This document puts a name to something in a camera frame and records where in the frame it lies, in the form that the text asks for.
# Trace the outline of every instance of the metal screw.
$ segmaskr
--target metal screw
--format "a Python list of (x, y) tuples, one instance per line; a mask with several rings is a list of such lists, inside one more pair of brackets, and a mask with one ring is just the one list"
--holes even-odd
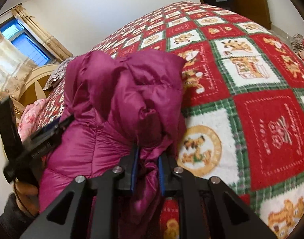
[(81, 183), (81, 182), (84, 182), (85, 179), (86, 179), (86, 178), (85, 178), (83, 175), (79, 175), (79, 176), (77, 176), (77, 177), (75, 178), (75, 181), (76, 181), (77, 183)]
[(180, 166), (177, 166), (177, 167), (174, 168), (174, 172), (176, 174), (182, 173), (183, 171), (184, 171), (184, 169)]
[(120, 173), (120, 172), (122, 172), (122, 167), (121, 166), (115, 166), (115, 167), (113, 167), (112, 171), (114, 173)]
[(218, 184), (218, 183), (220, 183), (220, 182), (221, 182), (221, 179), (218, 178), (217, 176), (213, 176), (213, 177), (211, 178), (211, 183), (213, 183), (213, 184)]

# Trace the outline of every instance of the wooden door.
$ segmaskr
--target wooden door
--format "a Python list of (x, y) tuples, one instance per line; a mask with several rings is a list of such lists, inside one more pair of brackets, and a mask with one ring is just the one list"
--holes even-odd
[(271, 29), (271, 21), (267, 0), (233, 0), (236, 13)]

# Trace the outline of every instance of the pillow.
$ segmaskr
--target pillow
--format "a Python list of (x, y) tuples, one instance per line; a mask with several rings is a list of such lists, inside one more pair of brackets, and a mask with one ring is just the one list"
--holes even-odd
[(56, 70), (51, 74), (49, 77), (46, 86), (43, 88), (43, 90), (48, 90), (50, 88), (55, 88), (59, 82), (62, 80), (62, 78), (65, 76), (67, 65), (70, 61), (75, 59), (77, 56), (69, 57), (65, 61), (63, 61)]
[(27, 137), (33, 132), (35, 122), (39, 116), (41, 110), (47, 104), (47, 99), (41, 99), (35, 101), (33, 104), (27, 105), (24, 113), (21, 116), (20, 123), (18, 126), (18, 134), (21, 141), (25, 141)]

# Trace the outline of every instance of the black metal bracket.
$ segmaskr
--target black metal bracket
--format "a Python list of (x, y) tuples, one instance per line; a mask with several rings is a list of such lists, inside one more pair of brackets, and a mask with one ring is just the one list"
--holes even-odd
[[(134, 146), (102, 176), (77, 176), (20, 238), (118, 238), (117, 198), (134, 192), (139, 151)], [(179, 201), (180, 239), (277, 238), (220, 178), (197, 178), (165, 152), (158, 166), (162, 195)]]
[(180, 239), (277, 238), (220, 178), (195, 177), (166, 153), (158, 164), (162, 195), (179, 199)]
[(117, 238), (117, 197), (134, 192), (138, 157), (139, 148), (134, 146), (102, 176), (77, 176), (20, 238), (32, 239), (36, 234), (38, 239)]
[(8, 159), (3, 169), (7, 182), (10, 183), (17, 178), (38, 188), (39, 184), (32, 170), (33, 165), (36, 165), (37, 161), (40, 162), (41, 157), (61, 143), (62, 134), (73, 120), (73, 115), (62, 122), (60, 118), (57, 118), (22, 143), (16, 126), (14, 104), (10, 97), (2, 100), (0, 102), (0, 135)]

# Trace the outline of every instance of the black cable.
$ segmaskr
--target black cable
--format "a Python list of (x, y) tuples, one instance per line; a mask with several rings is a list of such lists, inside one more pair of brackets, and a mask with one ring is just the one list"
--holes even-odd
[(18, 196), (18, 191), (17, 191), (17, 188), (16, 188), (16, 183), (14, 182), (14, 193), (16, 195), (16, 198), (19, 200), (20, 204), (24, 207), (24, 209), (27, 211), (27, 213), (29, 213), (29, 215), (32, 217), (32, 218), (35, 218), (33, 214), (30, 213), (30, 211), (28, 210), (28, 208), (26, 208), (26, 206), (23, 204), (23, 202), (21, 201), (20, 197)]
[(13, 8), (15, 8), (16, 6), (10, 8), (10, 9), (8, 9), (7, 11), (3, 12), (2, 14), (0, 14), (0, 17), (3, 16), (5, 13), (11, 11), (11, 10), (12, 10)]

